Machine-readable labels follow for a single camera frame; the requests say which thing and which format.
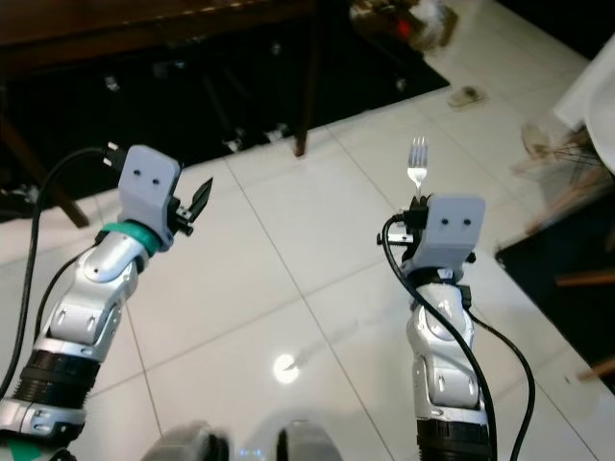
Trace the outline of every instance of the fork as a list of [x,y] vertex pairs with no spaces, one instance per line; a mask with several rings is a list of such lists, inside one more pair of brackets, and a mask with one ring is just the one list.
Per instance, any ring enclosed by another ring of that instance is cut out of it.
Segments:
[[424,136],[412,139],[407,160],[407,176],[416,185],[416,197],[421,198],[421,184],[427,176],[428,143]]

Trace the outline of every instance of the tile grout line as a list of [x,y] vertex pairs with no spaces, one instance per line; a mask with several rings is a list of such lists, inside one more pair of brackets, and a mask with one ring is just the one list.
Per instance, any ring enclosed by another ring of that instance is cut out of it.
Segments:
[[320,334],[322,335],[323,339],[327,343],[327,346],[329,347],[329,351],[331,352],[331,354],[335,358],[335,361],[337,362],[337,365],[339,366],[339,369],[341,370],[343,375],[346,377],[346,380],[348,381],[348,384],[350,385],[351,389],[355,393],[355,397],[357,397],[357,400],[360,403],[361,408],[363,408],[363,411],[365,412],[365,416],[367,416],[367,419],[370,421],[370,423],[372,424],[372,427],[374,428],[374,430],[378,434],[378,437],[380,438],[380,440],[382,442],[382,446],[384,447],[384,449],[388,453],[389,457],[391,458],[391,461],[394,461],[395,460],[395,456],[393,456],[393,453],[391,452],[391,449],[388,447],[388,445],[384,441],[384,437],[382,436],[381,431],[378,429],[378,426],[376,425],[376,422],[374,421],[374,418],[372,418],[372,415],[370,414],[370,412],[368,411],[367,407],[365,406],[365,403],[363,402],[363,399],[358,394],[357,388],[355,387],[355,385],[353,384],[352,380],[348,376],[348,372],[344,368],[344,365],[342,365],[342,361],[340,360],[339,356],[337,355],[337,352],[335,352],[335,349],[333,348],[333,345],[331,344],[331,341],[329,340],[329,337],[327,336],[327,334],[325,334],[325,331],[323,330],[322,326],[320,325],[320,322],[318,322],[318,319],[316,318],[316,315],[312,311],[311,306],[309,305],[308,300],[306,300],[306,298],[304,298],[304,303],[306,304],[307,311],[309,312],[309,314],[311,315],[313,321],[315,322],[316,326],[318,327],[318,330],[320,331]]
[[[89,245],[91,245],[91,244],[94,243],[94,237],[95,236],[96,236],[96,234],[94,233],[93,235],[90,235],[90,236],[83,236],[81,238],[78,238],[77,240],[73,240],[73,241],[70,241],[70,242],[67,242],[67,243],[62,243],[62,244],[58,245],[57,247],[45,248],[43,250],[37,249],[36,258],[38,259],[41,255],[47,255],[47,254],[49,254],[51,252],[54,252],[55,250],[61,250],[63,248],[67,248],[67,247],[70,247],[70,246],[78,244],[78,243],[86,242],[86,240],[89,241]],[[21,263],[21,262],[25,263],[25,261],[28,259],[28,252],[29,251],[26,251],[26,253],[24,255],[22,255],[22,256],[20,256],[20,257],[18,257],[16,259],[11,259],[11,260],[0,262],[0,269],[3,269],[5,266],[8,266],[10,264],[18,264],[18,263]]]
[[217,341],[218,339],[223,338],[224,336],[228,335],[228,334],[232,334],[232,333],[236,333],[246,327],[248,327],[249,325],[253,324],[254,322],[258,322],[266,317],[269,317],[270,315],[273,315],[275,313],[277,313],[280,310],[286,309],[287,307],[289,307],[292,303],[296,303],[297,301],[301,300],[303,297],[298,296],[296,298],[293,298],[287,302],[282,303],[281,305],[278,305],[276,307],[273,307],[270,310],[267,310],[266,312],[262,312],[260,313],[257,317],[254,317],[252,319],[246,320],[245,322],[242,322],[241,324],[229,328],[219,334],[216,334],[215,336],[212,336],[209,339],[206,339],[205,341],[195,344],[193,346],[190,346],[188,349],[181,351],[181,352],[177,352],[175,355],[172,355],[168,358],[165,358],[163,360],[161,360],[160,362],[155,363],[154,365],[150,366],[149,368],[144,367],[143,370],[144,372],[151,372],[156,370],[157,368],[160,368],[163,365],[166,365],[169,362],[172,362],[173,360],[183,357],[184,355],[188,355],[191,352],[196,351],[197,349],[200,349],[204,346],[206,346],[209,343],[212,343],[213,341]]
[[310,288],[309,290],[305,290],[305,291],[300,291],[300,293],[302,294],[303,297],[307,298],[308,296],[311,296],[315,293],[319,293],[327,288],[329,288],[330,286],[333,286],[341,281],[344,281],[345,279],[349,279],[350,277],[353,277],[363,271],[367,271],[368,269],[372,269],[373,267],[378,266],[379,264],[383,264],[385,262],[385,259],[382,260],[373,260],[370,261],[368,263],[362,264],[359,267],[356,267],[356,269],[353,269],[350,272],[347,272],[346,274],[343,274],[339,277],[335,277],[333,279],[330,279],[329,281],[327,281],[326,283],[323,283],[321,285],[317,285],[314,288]]
[[502,205],[505,205],[509,202],[514,202],[517,205],[519,205],[521,208],[525,209],[523,206],[521,206],[521,204],[519,203],[517,197],[515,197],[515,195],[510,192],[510,190],[505,186],[504,182],[500,180],[500,178],[498,178],[496,175],[494,175],[491,171],[489,171],[489,169],[487,169],[482,162],[480,162],[476,157],[474,157],[470,152],[468,152],[455,138],[455,136],[452,136],[442,125],[440,125],[440,123],[438,122],[437,119],[433,119],[432,120],[433,123],[435,123],[437,125],[437,127],[442,131],[442,133],[444,135],[446,135],[451,142],[457,147],[457,149],[459,149],[461,152],[463,152],[465,155],[467,155],[469,158],[472,159],[472,161],[476,164],[476,166],[489,178],[491,178],[493,180],[494,183],[496,183],[500,189],[503,191],[503,193],[505,194],[507,200],[503,200],[500,201],[498,204],[491,206],[491,209],[500,207]]
[[144,375],[144,374],[145,374],[145,371],[141,370],[138,373],[135,373],[135,374],[130,375],[128,377],[124,377],[124,378],[120,379],[119,381],[115,382],[114,384],[111,384],[110,386],[108,386],[108,387],[106,387],[104,389],[101,389],[99,391],[93,392],[92,394],[87,396],[87,399],[90,400],[90,399],[95,399],[98,396],[102,396],[103,394],[106,394],[107,391],[115,389],[116,387],[119,387],[122,384],[126,384],[127,382],[132,381],[133,379],[135,379],[136,377],[140,377],[141,375]]
[[592,454],[592,456],[594,456],[594,458],[596,459],[596,461],[600,461],[600,459],[598,458],[598,456],[596,456],[596,453],[594,453],[594,451],[589,447],[589,445],[587,445],[587,443],[585,442],[585,439],[583,439],[580,434],[577,432],[577,430],[575,429],[575,427],[570,423],[570,421],[568,421],[568,418],[566,418],[566,415],[564,415],[564,413],[559,409],[559,406],[557,406],[557,404],[553,401],[553,399],[551,398],[551,396],[547,393],[547,391],[540,385],[539,382],[536,382],[536,387],[539,388],[542,393],[547,397],[547,400],[549,400],[551,402],[551,405],[553,405],[553,408],[555,408],[555,410],[557,410],[557,413],[559,413],[559,415],[564,419],[564,421],[566,422],[566,424],[577,434],[577,437],[581,440],[581,442],[585,445],[585,447],[587,448],[587,450]]
[[126,313],[128,314],[128,320],[131,324],[131,331],[133,332],[133,337],[135,339],[136,353],[138,353],[138,360],[141,363],[141,370],[143,370],[143,377],[145,378],[145,385],[147,386],[147,393],[150,397],[150,402],[152,403],[152,409],[154,410],[154,418],[156,418],[156,426],[158,427],[158,433],[160,437],[162,436],[162,426],[160,425],[160,418],[158,416],[158,410],[156,409],[156,403],[154,402],[154,395],[152,394],[152,388],[150,387],[150,380],[147,377],[147,372],[145,371],[145,364],[143,363],[143,355],[141,354],[141,348],[138,345],[138,340],[136,339],[135,326],[133,325],[133,318],[131,316],[130,310],[128,306],[125,307]]
[[[235,178],[235,180],[237,181],[236,176],[234,175],[233,170],[231,170],[231,174],[233,175],[233,177]],[[350,385],[351,389],[353,390],[353,392],[355,393],[355,397],[357,398],[359,404],[361,405],[363,411],[365,412],[365,416],[367,416],[368,420],[370,421],[370,423],[372,424],[372,427],[374,428],[375,432],[377,433],[379,439],[381,440],[382,445],[384,446],[384,449],[386,450],[386,452],[389,455],[389,458],[391,459],[391,461],[395,460],[395,457],[393,456],[393,454],[391,453],[391,450],[389,449],[388,445],[386,444],[386,442],[384,441],[381,432],[379,431],[378,427],[376,426],[376,423],[374,422],[374,419],[372,418],[372,416],[370,415],[369,411],[367,411],[367,408],[365,407],[365,404],[363,403],[363,400],[361,399],[361,397],[359,396],[357,389],[355,388],[355,385],[353,384],[353,382],[350,380],[348,374],[346,373],[346,369],[344,369],[344,367],[341,364],[341,361],[339,359],[339,357],[337,356],[337,354],[335,353],[335,351],[333,350],[332,344],[329,341],[329,338],[327,337],[327,335],[325,334],[325,331],[322,329],[320,323],[318,322],[318,320],[316,319],[316,316],[314,315],[311,307],[309,306],[308,300],[306,300],[305,295],[303,294],[303,292],[301,291],[301,288],[299,287],[299,284],[297,283],[297,280],[293,277],[292,273],[290,272],[290,269],[288,268],[288,266],[286,265],[286,262],[284,261],[282,254],[280,253],[280,251],[278,250],[278,247],[276,247],[273,239],[271,238],[271,235],[269,235],[269,232],[267,231],[267,229],[265,228],[264,224],[262,223],[262,221],[260,220],[260,217],[257,214],[256,209],[254,208],[254,206],[252,205],[252,202],[250,201],[250,198],[248,197],[248,195],[245,193],[245,190],[243,189],[243,186],[241,185],[241,183],[239,183],[239,181],[237,181],[237,183],[239,184],[239,188],[241,189],[241,192],[243,193],[244,197],[246,198],[246,201],[248,202],[248,204],[250,205],[250,208],[252,209],[252,211],[254,212],[255,216],[258,219],[258,222],[260,223],[260,225],[262,226],[262,230],[265,232],[265,235],[267,235],[267,238],[269,239],[269,241],[271,242],[271,245],[273,246],[273,248],[275,249],[276,253],[278,254],[278,258],[280,259],[280,262],[282,263],[282,265],[284,266],[284,269],[286,270],[286,272],[288,273],[288,276],[290,277],[290,279],[292,280],[292,282],[294,283],[295,287],[297,288],[297,291],[299,292],[299,294],[301,295],[301,299],[303,300],[303,302],[305,303],[306,307],[307,307],[307,311],[309,312],[309,314],[311,315],[314,323],[316,324],[316,326],[318,327],[318,330],[320,331],[320,334],[322,335],[323,339],[325,340],[325,342],[327,343],[327,346],[329,347],[329,351],[332,353],[333,357],[335,358],[335,361],[337,362],[337,365],[339,366],[342,374],[346,377],[346,380],[348,381],[348,384]]]
[[344,151],[344,153],[346,154],[346,156],[348,158],[350,158],[351,162],[358,168],[358,170],[363,174],[363,176],[367,179],[367,181],[369,181],[370,184],[372,184],[372,186],[378,191],[379,194],[381,194],[381,196],[384,198],[384,200],[389,204],[389,206],[392,208],[393,211],[395,211],[396,209],[399,209],[398,206],[395,206],[394,204],[391,203],[391,201],[388,199],[388,197],[386,197],[386,195],[384,195],[384,193],[381,191],[381,189],[376,185],[376,183],[369,177],[369,175],[365,172],[365,170],[363,170],[363,168],[361,168],[361,166],[358,164],[358,162],[355,160],[355,158],[351,155],[351,153],[348,151],[348,149],[346,149],[346,146],[337,138],[337,136],[335,136],[335,133],[332,132],[331,130],[329,130],[329,128],[327,128],[327,131],[330,133],[330,135],[332,136],[332,138],[335,140],[335,142],[337,142],[337,144],[342,148],[342,151]]

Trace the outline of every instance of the black cable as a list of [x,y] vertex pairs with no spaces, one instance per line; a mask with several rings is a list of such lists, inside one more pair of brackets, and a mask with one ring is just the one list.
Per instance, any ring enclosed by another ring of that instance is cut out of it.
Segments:
[[68,269],[77,259],[79,259],[85,252],[91,250],[92,248],[94,248],[96,246],[96,244],[92,245],[91,247],[83,250],[82,252],[80,252],[78,255],[71,257],[70,259],[68,259],[63,266],[58,269],[58,272],[56,272],[56,274],[53,276],[53,278],[51,279],[51,281],[49,282],[49,285],[47,285],[47,289],[45,290],[45,293],[42,295],[42,299],[40,300],[40,304],[38,305],[38,312],[37,312],[37,322],[35,323],[35,337],[34,337],[34,342],[37,341],[38,339],[38,335],[40,334],[40,325],[42,324],[42,315],[43,312],[45,310],[45,305],[47,304],[47,300],[49,300],[49,296],[51,295],[51,292],[54,289],[54,286],[56,286],[56,283],[58,283],[58,280],[60,279],[60,277],[62,276],[62,274],[64,273],[64,271],[66,271],[66,269]]
[[40,223],[40,214],[44,210],[45,199],[49,188],[56,179],[56,177],[62,172],[62,170],[75,160],[90,157],[100,156],[102,157],[106,153],[105,149],[87,147],[79,151],[69,154],[60,162],[54,166],[45,181],[43,182],[38,192],[37,202],[35,203],[32,214],[32,227],[30,234],[30,250],[28,252],[28,261],[26,263],[26,275],[23,283],[23,294],[21,297],[21,307],[19,309],[19,321],[17,325],[17,334],[15,335],[15,343],[12,350],[11,362],[9,363],[9,369],[4,376],[2,386],[0,386],[0,399],[3,399],[9,386],[11,385],[12,378],[17,369],[17,363],[19,362],[19,355],[21,355],[21,348],[23,347],[23,338],[26,331],[26,324],[28,322],[28,305],[30,303],[30,292],[32,290],[32,278],[35,270],[35,260],[37,257],[38,246],[38,226]]
[[515,444],[512,447],[512,452],[510,453],[510,461],[516,461],[519,457],[519,451],[521,451],[521,445],[523,445],[523,441],[526,437],[526,433],[528,432],[529,422],[531,421],[531,415],[534,411],[534,404],[536,402],[536,383],[534,381],[534,375],[531,372],[531,368],[529,367],[528,361],[524,357],[523,353],[519,351],[519,348],[515,346],[515,344],[506,338],[503,334],[501,334],[496,329],[490,327],[485,322],[477,319],[472,312],[468,312],[470,314],[470,318],[475,324],[479,324],[481,327],[489,331],[494,336],[497,336],[502,340],[511,351],[517,355],[517,358],[521,362],[524,371],[526,372],[526,376],[528,377],[528,407],[526,408],[526,414],[523,417],[523,421],[521,422],[521,427],[519,428],[519,433],[517,434],[517,439],[515,440]]
[[402,283],[404,288],[410,294],[412,298],[417,303],[422,304],[425,309],[431,314],[435,319],[442,324],[442,326],[454,337],[456,342],[459,344],[463,353],[467,357],[468,361],[472,365],[474,369],[474,373],[477,375],[477,380],[479,382],[480,389],[482,390],[482,394],[484,396],[484,408],[487,413],[487,423],[489,425],[489,443],[492,449],[491,459],[493,461],[498,460],[498,435],[496,429],[496,412],[493,406],[493,399],[491,398],[491,391],[489,391],[489,386],[487,384],[487,379],[484,376],[482,369],[480,368],[479,362],[474,357],[472,350],[468,346],[468,344],[461,336],[461,333],[457,331],[453,325],[440,313],[435,307],[433,307],[417,290],[412,286],[412,284],[404,277],[401,269],[397,265],[397,261],[395,261],[395,256],[391,253],[391,248],[388,243],[388,231],[394,223],[399,223],[404,221],[404,216],[401,214],[392,216],[391,218],[384,223],[384,227],[382,228],[382,247],[384,248],[384,254],[386,255],[386,260],[388,261],[391,269],[397,276],[397,279]]

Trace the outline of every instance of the dark rug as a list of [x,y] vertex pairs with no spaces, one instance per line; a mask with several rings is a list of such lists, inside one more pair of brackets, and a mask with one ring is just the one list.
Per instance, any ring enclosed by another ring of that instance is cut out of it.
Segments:
[[[615,193],[496,254],[504,269],[589,364],[615,356],[615,285],[558,288],[555,277],[615,266],[604,251]],[[604,380],[615,394],[615,376]]]
[[[394,39],[379,44],[399,65],[355,33],[343,1],[327,5],[313,127],[445,87],[423,57]],[[204,90],[207,73],[229,123],[246,135],[244,149],[264,144],[264,125],[284,123],[293,135],[299,120],[308,47],[308,24],[268,26],[149,50],[71,69],[35,75],[9,87],[8,111],[47,167],[67,153],[113,140],[147,144],[184,165],[223,157],[222,126]],[[252,96],[246,105],[229,71]],[[113,76],[117,90],[105,78]],[[398,82],[406,85],[400,88]],[[66,172],[62,182],[81,198],[115,187],[117,177],[95,161]]]

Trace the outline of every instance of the black corrugated segment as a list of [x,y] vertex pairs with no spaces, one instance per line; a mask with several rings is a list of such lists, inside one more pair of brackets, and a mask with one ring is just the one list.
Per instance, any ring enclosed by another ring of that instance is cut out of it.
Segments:
[[416,437],[422,461],[489,461],[486,425],[418,420]]
[[47,351],[33,351],[20,375],[14,399],[63,408],[82,408],[100,364]]

